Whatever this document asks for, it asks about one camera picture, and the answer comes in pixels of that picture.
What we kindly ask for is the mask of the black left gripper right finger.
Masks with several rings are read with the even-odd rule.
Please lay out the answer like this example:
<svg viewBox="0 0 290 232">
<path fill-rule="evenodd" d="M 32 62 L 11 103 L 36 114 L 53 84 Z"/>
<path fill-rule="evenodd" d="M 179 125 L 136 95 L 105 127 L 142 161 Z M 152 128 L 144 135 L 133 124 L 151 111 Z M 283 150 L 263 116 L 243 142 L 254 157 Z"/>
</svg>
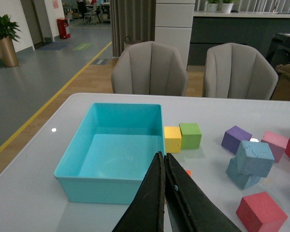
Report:
<svg viewBox="0 0 290 232">
<path fill-rule="evenodd" d="M 239 232 L 240 229 L 219 210 L 199 186 L 168 153 L 166 169 L 166 201 L 174 232 Z"/>
</svg>

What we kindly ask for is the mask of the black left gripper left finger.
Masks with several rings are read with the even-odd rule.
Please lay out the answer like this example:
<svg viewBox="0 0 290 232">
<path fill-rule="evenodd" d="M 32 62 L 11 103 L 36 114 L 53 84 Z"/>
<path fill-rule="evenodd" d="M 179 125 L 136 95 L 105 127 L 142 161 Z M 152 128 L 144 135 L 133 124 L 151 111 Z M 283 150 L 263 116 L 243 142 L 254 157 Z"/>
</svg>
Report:
<svg viewBox="0 0 290 232">
<path fill-rule="evenodd" d="M 128 209 L 114 227 L 114 232 L 164 231 L 165 165 L 157 152 Z"/>
</svg>

